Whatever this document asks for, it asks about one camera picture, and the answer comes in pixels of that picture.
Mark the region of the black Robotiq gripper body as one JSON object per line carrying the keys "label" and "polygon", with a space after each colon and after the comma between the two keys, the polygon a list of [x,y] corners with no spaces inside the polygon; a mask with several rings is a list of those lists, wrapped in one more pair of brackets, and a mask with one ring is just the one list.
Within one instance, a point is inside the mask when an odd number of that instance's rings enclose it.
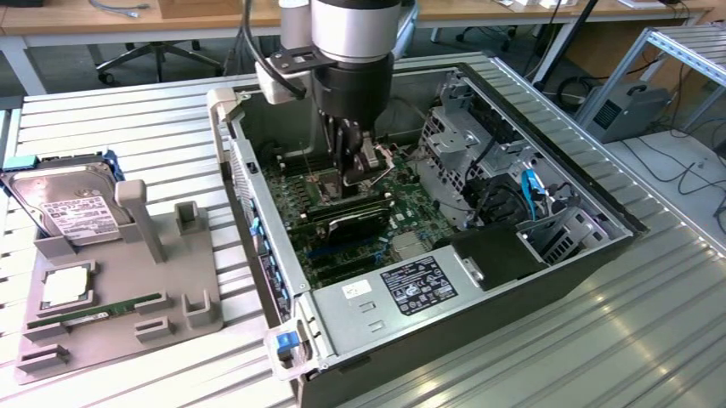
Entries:
{"label": "black Robotiq gripper body", "polygon": [[364,63],[336,62],[312,71],[318,108],[335,119],[372,128],[390,100],[394,56]]}

